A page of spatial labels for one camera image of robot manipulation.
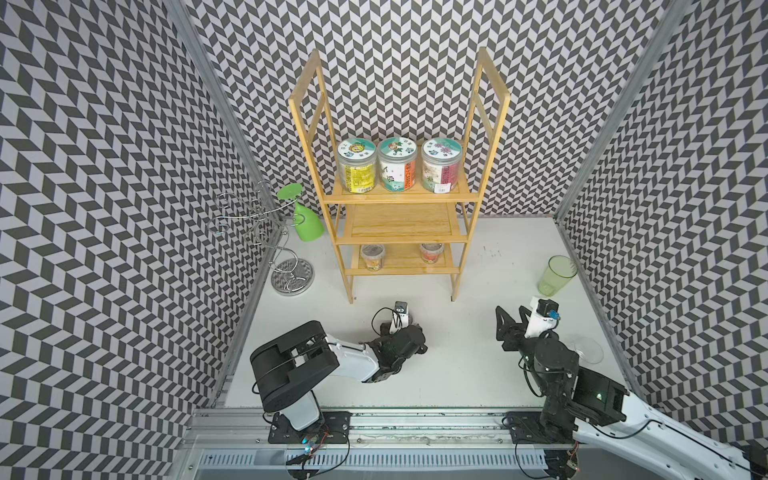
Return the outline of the small foil-lid cup pink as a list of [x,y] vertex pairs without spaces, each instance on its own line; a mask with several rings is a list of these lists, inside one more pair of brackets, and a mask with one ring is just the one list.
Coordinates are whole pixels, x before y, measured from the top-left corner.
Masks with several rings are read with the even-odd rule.
[[422,243],[419,245],[421,259],[427,264],[435,264],[444,251],[442,243]]

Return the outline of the jar with pink flower lid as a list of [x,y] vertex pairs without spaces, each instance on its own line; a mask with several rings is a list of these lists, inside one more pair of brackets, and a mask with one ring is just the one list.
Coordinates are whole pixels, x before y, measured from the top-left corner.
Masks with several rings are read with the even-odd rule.
[[434,194],[446,194],[458,184],[462,146],[448,138],[429,139],[422,145],[422,184]]

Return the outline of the jar with strawberry lid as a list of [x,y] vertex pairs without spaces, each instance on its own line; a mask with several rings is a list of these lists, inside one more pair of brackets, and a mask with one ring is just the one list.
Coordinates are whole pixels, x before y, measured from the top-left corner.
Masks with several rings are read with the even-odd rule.
[[414,186],[417,153],[416,142],[405,137],[387,138],[378,145],[379,175],[386,190],[403,192]]

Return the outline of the sunflower seed jar yellow label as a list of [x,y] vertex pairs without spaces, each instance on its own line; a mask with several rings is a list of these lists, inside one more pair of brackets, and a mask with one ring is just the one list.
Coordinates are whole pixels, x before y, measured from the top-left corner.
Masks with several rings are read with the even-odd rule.
[[363,138],[347,138],[336,149],[339,177],[343,188],[352,194],[365,194],[376,184],[376,146]]

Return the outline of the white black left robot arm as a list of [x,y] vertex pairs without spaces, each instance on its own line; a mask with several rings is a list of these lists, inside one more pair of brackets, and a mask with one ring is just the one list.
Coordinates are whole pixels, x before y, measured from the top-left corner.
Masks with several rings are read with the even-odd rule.
[[321,425],[323,413],[313,389],[327,377],[379,383],[426,352],[426,337],[416,324],[354,344],[311,320],[256,348],[249,361],[263,410],[305,432]]

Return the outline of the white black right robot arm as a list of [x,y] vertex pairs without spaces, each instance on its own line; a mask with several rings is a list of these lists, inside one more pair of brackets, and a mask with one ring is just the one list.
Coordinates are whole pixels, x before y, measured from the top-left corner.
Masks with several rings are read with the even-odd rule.
[[767,452],[700,434],[650,406],[623,384],[584,367],[556,329],[558,304],[535,298],[518,320],[496,307],[496,339],[520,355],[526,386],[543,406],[509,412],[514,445],[570,444],[610,452],[664,479],[764,479]]

